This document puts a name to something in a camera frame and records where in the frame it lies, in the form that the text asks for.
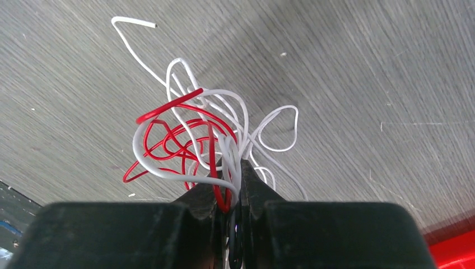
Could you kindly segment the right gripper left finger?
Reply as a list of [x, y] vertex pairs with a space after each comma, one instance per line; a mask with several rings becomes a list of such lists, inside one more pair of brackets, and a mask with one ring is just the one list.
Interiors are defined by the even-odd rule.
[[171, 202], [56, 202], [42, 207], [8, 268], [224, 268], [213, 188]]

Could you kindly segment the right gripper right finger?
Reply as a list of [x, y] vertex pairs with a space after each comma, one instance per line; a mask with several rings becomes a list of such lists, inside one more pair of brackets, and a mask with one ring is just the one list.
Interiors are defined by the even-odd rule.
[[418, 227], [388, 202], [291, 202], [241, 162], [245, 268], [435, 268]]

